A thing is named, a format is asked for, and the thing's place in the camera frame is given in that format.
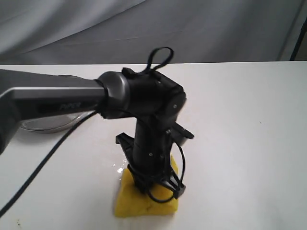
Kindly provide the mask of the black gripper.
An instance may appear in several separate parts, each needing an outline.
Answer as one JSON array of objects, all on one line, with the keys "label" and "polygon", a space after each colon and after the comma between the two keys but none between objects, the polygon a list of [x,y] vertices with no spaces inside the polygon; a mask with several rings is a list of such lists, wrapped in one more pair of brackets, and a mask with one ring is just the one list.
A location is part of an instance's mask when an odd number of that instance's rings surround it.
[{"label": "black gripper", "polygon": [[[128,170],[131,172],[135,186],[143,194],[154,198],[151,189],[160,185],[171,192],[170,198],[179,198],[186,189],[183,184],[185,174],[185,156],[182,146],[174,143],[170,128],[159,132],[155,127],[137,120],[135,136],[126,133],[116,136],[128,160]],[[182,157],[182,173],[180,176],[171,165],[171,149],[175,144]]]}]

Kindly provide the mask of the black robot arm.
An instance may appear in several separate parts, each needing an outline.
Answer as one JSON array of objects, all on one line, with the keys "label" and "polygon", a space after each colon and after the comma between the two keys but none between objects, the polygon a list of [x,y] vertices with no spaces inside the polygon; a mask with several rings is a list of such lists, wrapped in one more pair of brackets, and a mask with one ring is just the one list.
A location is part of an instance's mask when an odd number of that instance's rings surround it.
[{"label": "black robot arm", "polygon": [[105,119],[134,117],[134,137],[116,136],[136,186],[149,194],[154,184],[179,198],[183,176],[171,166],[173,144],[193,135],[177,123],[186,102],[182,86],[155,69],[108,71],[96,80],[3,69],[0,72],[0,149],[5,150],[22,121],[88,112]]}]

